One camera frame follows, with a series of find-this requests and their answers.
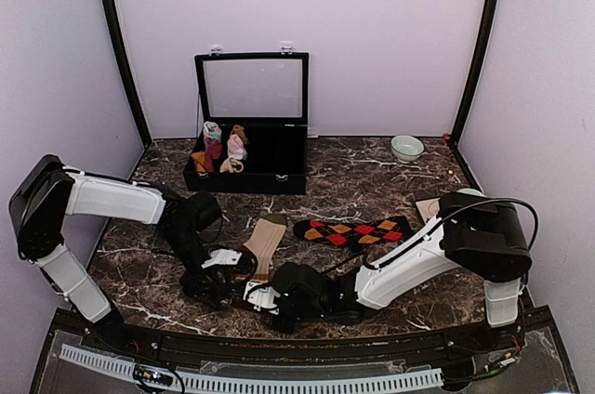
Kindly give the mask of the small circuit board right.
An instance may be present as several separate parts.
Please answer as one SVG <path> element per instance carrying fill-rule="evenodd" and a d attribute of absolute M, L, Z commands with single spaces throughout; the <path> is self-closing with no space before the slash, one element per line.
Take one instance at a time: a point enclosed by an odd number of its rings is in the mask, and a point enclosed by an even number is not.
<path fill-rule="evenodd" d="M 504 368 L 516 363 L 520 358 L 519 352 L 509 352 L 505 355 L 501 356 L 498 360 L 489 362 L 485 368 L 488 369 L 490 372 L 492 371 L 500 371 Z"/>

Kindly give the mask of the black box with glass lid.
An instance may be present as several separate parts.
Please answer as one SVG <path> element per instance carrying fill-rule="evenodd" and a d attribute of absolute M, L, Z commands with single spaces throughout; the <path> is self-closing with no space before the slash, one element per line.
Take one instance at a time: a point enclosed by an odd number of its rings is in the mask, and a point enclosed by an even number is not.
<path fill-rule="evenodd" d="M 303 195 L 307 186 L 309 65 L 307 52 L 200 54 L 194 58 L 204 120 L 220 127 L 214 173 L 183 171 L 190 191 Z M 222 174 L 234 125 L 249 140 L 244 171 Z"/>

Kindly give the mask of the orange rolled sock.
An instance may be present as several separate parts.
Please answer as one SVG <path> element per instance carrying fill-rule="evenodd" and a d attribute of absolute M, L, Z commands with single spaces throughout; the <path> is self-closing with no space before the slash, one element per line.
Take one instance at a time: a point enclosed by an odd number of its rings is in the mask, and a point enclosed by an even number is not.
<path fill-rule="evenodd" d="M 205 167 L 205 152 L 198 151 L 193 152 L 191 154 L 191 158 L 194 164 L 194 170 L 196 173 L 203 174 L 207 173 L 207 169 Z"/>

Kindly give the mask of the brown rolled sock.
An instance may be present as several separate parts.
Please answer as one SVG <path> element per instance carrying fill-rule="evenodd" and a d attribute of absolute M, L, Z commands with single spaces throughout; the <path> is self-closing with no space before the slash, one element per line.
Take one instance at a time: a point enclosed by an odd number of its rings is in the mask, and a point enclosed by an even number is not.
<path fill-rule="evenodd" d="M 233 135 L 236 135 L 244 144 L 248 144 L 249 140 L 247 138 L 247 135 L 245 133 L 245 129 L 241 126 L 241 125 L 234 125 L 231 133 Z"/>

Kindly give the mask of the striped beige maroon sock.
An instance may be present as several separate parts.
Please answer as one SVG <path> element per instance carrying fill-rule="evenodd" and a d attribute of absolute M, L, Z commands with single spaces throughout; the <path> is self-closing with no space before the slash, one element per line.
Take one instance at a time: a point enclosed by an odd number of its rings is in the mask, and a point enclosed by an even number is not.
<path fill-rule="evenodd" d="M 272 257 L 284 237 L 287 222 L 282 215 L 267 214 L 258 219 L 251 237 L 238 249 L 242 253 L 232 274 L 237 282 L 267 282 Z"/>

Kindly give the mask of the pale green bowl on plate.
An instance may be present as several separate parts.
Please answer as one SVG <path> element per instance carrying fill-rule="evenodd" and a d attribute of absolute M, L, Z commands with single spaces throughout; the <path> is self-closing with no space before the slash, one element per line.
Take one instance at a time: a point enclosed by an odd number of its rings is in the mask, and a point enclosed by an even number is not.
<path fill-rule="evenodd" d="M 473 189 L 473 188 L 463 188 L 463 189 L 457 190 L 457 192 L 462 193 L 462 194 L 477 196 L 477 197 L 486 197 L 486 195 L 483 192 L 481 192 L 480 190 Z"/>

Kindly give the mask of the pale green bowl at back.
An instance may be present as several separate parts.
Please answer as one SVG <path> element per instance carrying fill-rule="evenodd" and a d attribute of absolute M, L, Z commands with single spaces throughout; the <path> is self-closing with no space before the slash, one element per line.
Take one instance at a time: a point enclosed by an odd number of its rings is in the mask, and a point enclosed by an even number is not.
<path fill-rule="evenodd" d="M 415 137 L 407 135 L 395 136 L 390 140 L 393 155 L 400 163 L 408 164 L 416 161 L 424 152 L 424 144 Z"/>

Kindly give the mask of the black frame post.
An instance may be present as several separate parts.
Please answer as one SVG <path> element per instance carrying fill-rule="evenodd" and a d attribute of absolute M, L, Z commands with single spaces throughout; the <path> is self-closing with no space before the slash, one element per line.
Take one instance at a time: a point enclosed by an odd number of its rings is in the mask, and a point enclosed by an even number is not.
<path fill-rule="evenodd" d="M 494 16 L 496 13 L 496 4 L 497 0 L 484 0 L 483 2 L 482 16 L 471 63 L 469 66 L 468 77 L 460 100 L 452 132 L 450 133 L 450 144 L 452 145 L 453 149 L 458 147 L 458 143 L 462 138 L 465 125 L 470 114 L 471 105 L 480 80 L 483 62 L 492 31 Z"/>
<path fill-rule="evenodd" d="M 115 0 L 101 0 L 101 3 L 111 39 L 112 51 L 124 87 L 127 104 L 139 133 L 141 143 L 144 147 L 148 147 L 152 143 L 152 136 L 141 107 L 138 90 L 134 83 L 116 2 Z"/>

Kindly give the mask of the black left frame post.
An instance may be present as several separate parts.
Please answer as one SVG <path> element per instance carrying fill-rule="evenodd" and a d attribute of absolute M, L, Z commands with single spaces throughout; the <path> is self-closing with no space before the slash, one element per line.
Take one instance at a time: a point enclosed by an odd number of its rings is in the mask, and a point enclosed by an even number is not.
<path fill-rule="evenodd" d="M 141 143 L 144 147 L 148 147 L 152 143 L 152 136 L 141 107 L 138 90 L 134 83 L 116 2 L 115 0 L 101 0 L 101 3 L 111 39 L 112 51 L 124 87 L 127 104 L 139 133 Z"/>

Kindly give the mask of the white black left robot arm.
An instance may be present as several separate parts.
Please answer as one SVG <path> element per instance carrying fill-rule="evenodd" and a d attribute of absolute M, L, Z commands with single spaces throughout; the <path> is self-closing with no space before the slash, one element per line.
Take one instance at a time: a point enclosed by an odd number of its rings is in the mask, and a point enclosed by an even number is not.
<path fill-rule="evenodd" d="M 154 225 L 185 272 L 183 292 L 217 309 L 223 282 L 220 261 L 205 250 L 200 234 L 221 220 L 214 196 L 199 191 L 182 197 L 163 185 L 106 177 L 70 168 L 58 156 L 44 156 L 12 195 L 8 210 L 20 259 L 37 266 L 88 322 L 111 353 L 131 345 L 130 331 L 118 321 L 114 303 L 67 247 L 66 216 L 119 218 Z"/>

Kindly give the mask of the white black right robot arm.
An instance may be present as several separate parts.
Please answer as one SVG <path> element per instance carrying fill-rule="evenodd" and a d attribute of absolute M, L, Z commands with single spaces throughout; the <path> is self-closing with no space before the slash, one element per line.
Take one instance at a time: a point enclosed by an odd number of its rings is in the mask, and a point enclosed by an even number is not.
<path fill-rule="evenodd" d="M 462 268 L 483 279 L 486 322 L 475 329 L 474 342 L 493 351 L 509 338 L 532 266 L 530 251 L 536 239 L 523 233 L 520 206 L 535 211 L 518 199 L 451 192 L 410 239 L 340 278 L 287 262 L 271 280 L 268 325 L 291 334 L 299 321 L 359 324 L 431 278 Z"/>

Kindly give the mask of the beige rolled sock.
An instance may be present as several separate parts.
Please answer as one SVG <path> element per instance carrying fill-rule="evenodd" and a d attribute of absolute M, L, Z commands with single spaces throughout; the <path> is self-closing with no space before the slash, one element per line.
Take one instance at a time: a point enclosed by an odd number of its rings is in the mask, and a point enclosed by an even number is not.
<path fill-rule="evenodd" d="M 219 168 L 219 172 L 222 174 L 239 174 L 244 171 L 244 163 L 241 160 L 233 157 L 226 158 Z"/>

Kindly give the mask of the black right frame post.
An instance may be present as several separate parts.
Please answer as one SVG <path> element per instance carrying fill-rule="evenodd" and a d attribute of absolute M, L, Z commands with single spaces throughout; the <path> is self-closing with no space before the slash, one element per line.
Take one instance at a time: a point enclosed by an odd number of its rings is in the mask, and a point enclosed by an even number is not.
<path fill-rule="evenodd" d="M 462 138 L 465 125 L 470 114 L 471 105 L 480 80 L 483 62 L 492 31 L 494 16 L 496 13 L 496 4 L 497 0 L 484 0 L 483 2 L 482 16 L 471 63 L 469 66 L 468 77 L 460 100 L 452 132 L 450 133 L 450 144 L 452 145 L 453 149 L 458 147 L 458 143 Z"/>

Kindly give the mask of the black argyle orange red sock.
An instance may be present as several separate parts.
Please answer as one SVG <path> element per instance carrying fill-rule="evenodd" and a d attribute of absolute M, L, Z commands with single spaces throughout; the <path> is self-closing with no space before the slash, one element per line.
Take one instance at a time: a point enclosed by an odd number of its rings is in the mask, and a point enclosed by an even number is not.
<path fill-rule="evenodd" d="M 414 234 L 405 216 L 355 223 L 306 219 L 294 225 L 293 233 L 309 243 L 347 247 L 354 253 L 368 245 L 408 240 Z"/>

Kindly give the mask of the pink white rolled sock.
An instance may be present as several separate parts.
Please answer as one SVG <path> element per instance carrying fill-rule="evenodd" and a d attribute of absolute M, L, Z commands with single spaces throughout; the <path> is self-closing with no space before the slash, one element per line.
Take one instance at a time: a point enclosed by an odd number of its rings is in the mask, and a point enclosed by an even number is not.
<path fill-rule="evenodd" d="M 245 144 L 237 134 L 232 134 L 227 142 L 228 156 L 237 161 L 243 161 L 247 158 Z"/>

